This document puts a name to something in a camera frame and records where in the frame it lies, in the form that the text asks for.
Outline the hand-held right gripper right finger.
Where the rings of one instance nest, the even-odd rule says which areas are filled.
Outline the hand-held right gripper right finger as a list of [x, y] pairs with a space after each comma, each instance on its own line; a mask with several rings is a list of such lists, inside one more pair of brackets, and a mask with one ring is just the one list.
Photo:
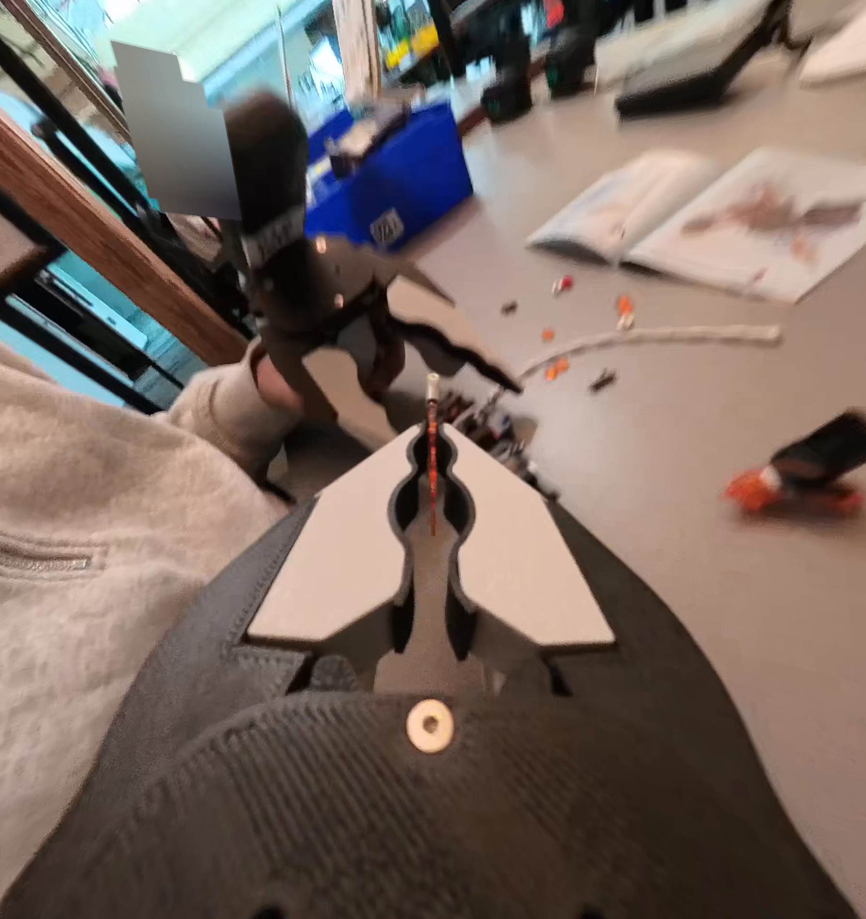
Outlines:
[[455, 426], [439, 429], [442, 513], [454, 532], [446, 626], [484, 687], [549, 669], [558, 657], [610, 650], [616, 636], [553, 506]]

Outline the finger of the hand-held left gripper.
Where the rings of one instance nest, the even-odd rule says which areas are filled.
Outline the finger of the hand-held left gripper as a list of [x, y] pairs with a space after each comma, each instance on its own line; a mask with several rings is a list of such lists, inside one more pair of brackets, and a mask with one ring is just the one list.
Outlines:
[[431, 370], [455, 376], [468, 366], [504, 391], [523, 392], [519, 375], [446, 298], [399, 277], [389, 286], [389, 315]]
[[363, 390], [357, 361], [346, 350], [322, 347], [312, 351], [305, 358], [305, 369], [347, 435], [368, 450], [395, 440], [397, 434], [385, 409]]

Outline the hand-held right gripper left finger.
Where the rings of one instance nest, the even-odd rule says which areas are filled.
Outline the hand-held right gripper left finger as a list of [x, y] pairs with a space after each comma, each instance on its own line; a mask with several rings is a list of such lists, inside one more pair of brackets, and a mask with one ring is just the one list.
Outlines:
[[395, 499], [416, 471], [414, 425], [321, 490], [246, 630], [251, 642], [337, 655], [373, 687], [414, 584]]

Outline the black lego motorcycle model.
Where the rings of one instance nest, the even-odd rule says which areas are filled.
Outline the black lego motorcycle model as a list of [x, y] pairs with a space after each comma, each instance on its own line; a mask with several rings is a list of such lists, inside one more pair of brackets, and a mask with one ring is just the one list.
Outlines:
[[503, 390], [496, 389], [485, 397], [473, 398], [449, 389], [440, 398], [438, 422], [455, 427], [545, 501], [557, 502], [559, 492], [542, 475], [530, 455], [534, 422], [517, 420], [501, 407], [504, 394]]

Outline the person's left forearm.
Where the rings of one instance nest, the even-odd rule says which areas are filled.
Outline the person's left forearm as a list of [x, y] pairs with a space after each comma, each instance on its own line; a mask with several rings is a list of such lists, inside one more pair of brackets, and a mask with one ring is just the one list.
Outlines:
[[161, 417], [231, 458], [255, 480], [265, 480], [284, 440], [300, 420], [277, 415], [258, 397], [252, 373], [257, 338], [243, 359], [197, 373]]

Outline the black and orange lego assembly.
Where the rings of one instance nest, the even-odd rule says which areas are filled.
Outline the black and orange lego assembly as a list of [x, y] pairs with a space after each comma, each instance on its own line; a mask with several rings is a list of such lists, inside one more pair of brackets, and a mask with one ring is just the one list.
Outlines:
[[849, 518], [863, 506], [850, 479], [866, 465], [866, 413], [849, 409], [733, 478], [724, 498], [747, 516]]

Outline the lego instruction booklet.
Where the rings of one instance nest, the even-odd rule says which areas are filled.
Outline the lego instruction booklet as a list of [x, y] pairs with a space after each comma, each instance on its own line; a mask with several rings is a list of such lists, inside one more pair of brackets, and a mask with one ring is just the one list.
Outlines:
[[866, 165], [762, 147], [722, 170], [655, 149], [598, 178], [526, 247], [791, 305], [866, 247]]

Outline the person's left hand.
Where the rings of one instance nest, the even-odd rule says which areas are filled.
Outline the person's left hand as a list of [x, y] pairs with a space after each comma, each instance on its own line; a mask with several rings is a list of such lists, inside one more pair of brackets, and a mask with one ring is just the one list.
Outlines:
[[295, 420], [309, 416], [304, 398], [289, 385], [263, 346], [254, 352], [252, 373], [258, 397], [272, 412]]

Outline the blue plastic bin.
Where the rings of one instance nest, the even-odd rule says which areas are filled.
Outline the blue plastic bin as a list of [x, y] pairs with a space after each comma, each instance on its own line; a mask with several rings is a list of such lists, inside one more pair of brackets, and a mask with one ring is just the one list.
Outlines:
[[347, 178], [317, 181], [306, 208], [308, 237], [341, 236], [397, 252], [473, 197], [450, 102], [411, 112], [406, 126]]

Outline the dark cardboard box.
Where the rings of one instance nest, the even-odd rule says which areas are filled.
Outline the dark cardboard box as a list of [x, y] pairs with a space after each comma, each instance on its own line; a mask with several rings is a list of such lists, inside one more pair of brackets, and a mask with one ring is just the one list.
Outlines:
[[338, 180], [355, 174], [365, 160], [379, 150], [393, 136], [402, 132], [409, 115], [398, 109], [388, 117], [364, 118], [334, 140], [325, 142], [325, 151], [333, 176]]

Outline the black charger block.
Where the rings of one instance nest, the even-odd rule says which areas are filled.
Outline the black charger block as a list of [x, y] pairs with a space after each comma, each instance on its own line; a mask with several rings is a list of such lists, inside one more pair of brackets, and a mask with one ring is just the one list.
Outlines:
[[552, 101], [572, 98], [593, 86], [595, 33], [582, 24], [563, 24], [544, 58], [544, 75]]
[[531, 46], [523, 31], [505, 32], [485, 57], [495, 64], [495, 77], [481, 96], [485, 118], [497, 126], [516, 121], [531, 111]]

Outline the grey zip hoodie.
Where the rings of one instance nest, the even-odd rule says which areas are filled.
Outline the grey zip hoodie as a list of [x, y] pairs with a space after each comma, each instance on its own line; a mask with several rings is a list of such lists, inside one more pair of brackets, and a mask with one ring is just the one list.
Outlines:
[[285, 513], [207, 441], [0, 341], [0, 900], [151, 649]]

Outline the black flat device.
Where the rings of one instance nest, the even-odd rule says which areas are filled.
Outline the black flat device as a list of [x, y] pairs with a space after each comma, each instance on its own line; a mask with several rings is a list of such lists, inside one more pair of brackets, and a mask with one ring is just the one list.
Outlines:
[[718, 106], [755, 50], [747, 43], [679, 51], [626, 80], [614, 101], [624, 121]]

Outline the wooden post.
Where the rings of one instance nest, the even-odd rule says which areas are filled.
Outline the wooden post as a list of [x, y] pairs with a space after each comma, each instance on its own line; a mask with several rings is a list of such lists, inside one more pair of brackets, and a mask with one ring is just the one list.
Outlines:
[[0, 188], [209, 366], [247, 341], [0, 107]]

